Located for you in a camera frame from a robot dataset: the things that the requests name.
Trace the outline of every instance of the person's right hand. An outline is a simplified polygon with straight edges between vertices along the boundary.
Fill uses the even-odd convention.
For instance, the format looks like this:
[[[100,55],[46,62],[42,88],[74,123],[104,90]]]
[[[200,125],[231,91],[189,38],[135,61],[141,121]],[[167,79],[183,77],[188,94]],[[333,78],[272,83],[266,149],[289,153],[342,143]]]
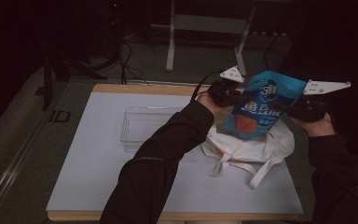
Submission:
[[[327,113],[324,115],[323,119],[320,119],[316,122],[306,122],[304,120],[293,118],[291,119],[304,129],[308,137],[319,137],[336,134],[331,117]]]

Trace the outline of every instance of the food package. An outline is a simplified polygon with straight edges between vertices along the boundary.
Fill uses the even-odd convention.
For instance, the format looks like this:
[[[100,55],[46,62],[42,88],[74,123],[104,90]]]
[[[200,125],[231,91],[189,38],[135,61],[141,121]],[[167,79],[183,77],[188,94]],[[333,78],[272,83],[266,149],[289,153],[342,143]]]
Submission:
[[[242,138],[253,138],[269,131],[282,111],[269,105],[293,105],[301,96],[306,82],[276,72],[266,71],[251,78],[242,95],[252,96],[248,104],[235,105],[226,122]]]

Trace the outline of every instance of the black sleeve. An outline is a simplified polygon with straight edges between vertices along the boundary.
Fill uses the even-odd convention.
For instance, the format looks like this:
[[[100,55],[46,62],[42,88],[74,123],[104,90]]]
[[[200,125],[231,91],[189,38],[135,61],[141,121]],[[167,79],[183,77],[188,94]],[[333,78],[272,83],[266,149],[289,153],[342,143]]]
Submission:
[[[358,157],[349,154],[345,138],[310,138],[310,164],[316,204],[312,223],[358,223]]]
[[[100,223],[157,223],[179,160],[205,141],[212,125],[213,114],[197,101],[173,115],[123,166]]]

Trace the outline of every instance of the person's right arm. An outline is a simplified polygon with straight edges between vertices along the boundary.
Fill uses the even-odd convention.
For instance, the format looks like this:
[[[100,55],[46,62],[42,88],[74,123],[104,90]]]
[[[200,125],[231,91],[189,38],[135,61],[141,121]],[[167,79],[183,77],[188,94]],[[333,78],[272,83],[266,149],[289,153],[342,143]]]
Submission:
[[[295,120],[309,137],[316,204],[312,223],[358,223],[358,157],[348,153],[346,138],[336,134],[330,116],[309,123]]]

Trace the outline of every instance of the desk in background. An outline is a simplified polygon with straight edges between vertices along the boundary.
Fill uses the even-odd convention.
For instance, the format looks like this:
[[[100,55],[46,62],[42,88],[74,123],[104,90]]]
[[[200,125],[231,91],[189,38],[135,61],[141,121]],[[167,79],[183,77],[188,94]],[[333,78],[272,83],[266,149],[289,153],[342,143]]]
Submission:
[[[125,108],[184,107],[193,90],[96,85],[48,202],[49,219],[99,220],[121,167],[134,154],[119,140]],[[185,155],[160,220],[294,219],[302,213],[285,162],[272,167],[258,189],[248,187],[252,175],[239,168],[211,176],[215,163],[200,147]]]

